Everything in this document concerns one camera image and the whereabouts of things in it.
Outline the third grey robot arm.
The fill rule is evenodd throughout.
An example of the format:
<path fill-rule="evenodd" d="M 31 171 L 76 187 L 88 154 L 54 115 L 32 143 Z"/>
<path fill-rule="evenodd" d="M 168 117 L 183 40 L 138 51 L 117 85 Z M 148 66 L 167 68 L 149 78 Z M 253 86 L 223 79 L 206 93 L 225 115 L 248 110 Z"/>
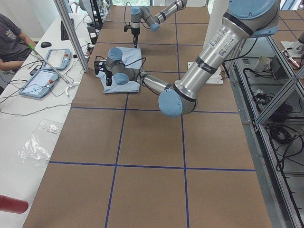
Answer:
<path fill-rule="evenodd" d="M 283 53 L 287 58 L 301 58 L 304 56 L 304 34 L 297 41 L 281 41 L 284 47 Z"/>

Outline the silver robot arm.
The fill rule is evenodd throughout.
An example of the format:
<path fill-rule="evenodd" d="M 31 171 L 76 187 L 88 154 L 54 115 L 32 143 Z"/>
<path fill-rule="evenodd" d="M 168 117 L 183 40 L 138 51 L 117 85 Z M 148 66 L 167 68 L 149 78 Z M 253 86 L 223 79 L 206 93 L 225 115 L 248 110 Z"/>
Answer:
<path fill-rule="evenodd" d="M 183 10 L 186 7 L 187 2 L 187 0 L 175 0 L 155 16 L 151 14 L 149 8 L 146 6 L 131 6 L 131 22 L 124 26 L 124 32 L 127 32 L 128 29 L 131 30 L 131 34 L 133 35 L 133 45 L 137 48 L 142 19 L 150 30 L 157 31 L 161 23 L 175 12 Z"/>
<path fill-rule="evenodd" d="M 198 91 L 215 74 L 235 47 L 244 39 L 271 36 L 277 32 L 280 1 L 230 0 L 222 15 L 222 25 L 203 48 L 184 77 L 173 84 L 147 74 L 142 69 L 127 68 L 122 51 L 109 50 L 101 69 L 106 84 L 125 85 L 135 81 L 159 95 L 161 112 L 168 117 L 191 113 L 197 106 Z"/>

